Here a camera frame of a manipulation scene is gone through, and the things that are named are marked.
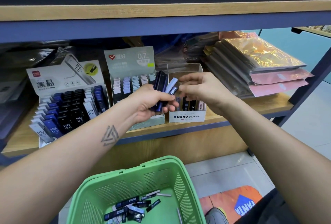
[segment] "floor mat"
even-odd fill
[[[204,214],[211,208],[217,207],[225,214],[229,224],[233,224],[261,199],[262,196],[255,188],[242,186],[199,200]]]

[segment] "display box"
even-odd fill
[[[179,79],[181,76],[192,73],[192,72],[203,72],[201,64],[167,64],[168,81],[172,78]],[[204,122],[206,115],[206,104],[201,102],[202,110],[194,111],[182,111],[182,104],[179,105],[179,111],[169,112],[169,123],[175,122]]]
[[[113,91],[114,78],[120,78],[122,82],[124,77],[140,77],[142,74],[148,75],[150,73],[156,75],[153,46],[105,50],[104,54],[111,78],[113,104],[118,102],[116,100],[117,96],[115,96]],[[164,124],[164,114],[155,115],[144,122],[135,124],[129,131],[161,124]]]
[[[39,96],[39,101],[43,97],[59,92],[102,86],[104,94],[107,96],[108,108],[110,107],[107,88],[98,60],[78,62],[72,54],[68,54],[60,65],[27,69],[27,74]],[[47,144],[49,143],[45,143],[39,138],[39,148]]]

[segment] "tattoo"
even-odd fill
[[[104,142],[104,147],[105,147],[111,144],[115,144],[118,141],[118,139],[119,139],[118,133],[116,131],[115,126],[113,125],[111,128],[110,126],[107,127],[107,130],[101,142]]]

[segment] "deli logo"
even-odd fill
[[[40,77],[40,72],[39,71],[32,71],[32,75],[37,78]]]

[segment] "hand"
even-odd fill
[[[174,100],[175,98],[175,96],[168,93],[154,90],[152,84],[144,84],[126,99],[130,100],[129,104],[136,108],[137,112],[134,115],[134,121],[136,124],[144,122],[155,115],[155,112],[149,110],[149,108],[156,105],[158,101],[169,101],[169,103],[162,108],[162,113],[175,111],[176,107],[179,106],[178,102]]]
[[[222,108],[237,99],[211,72],[190,73],[180,77],[179,81],[185,82],[179,86],[180,97],[187,96],[187,101],[204,101],[221,116],[224,116]]]

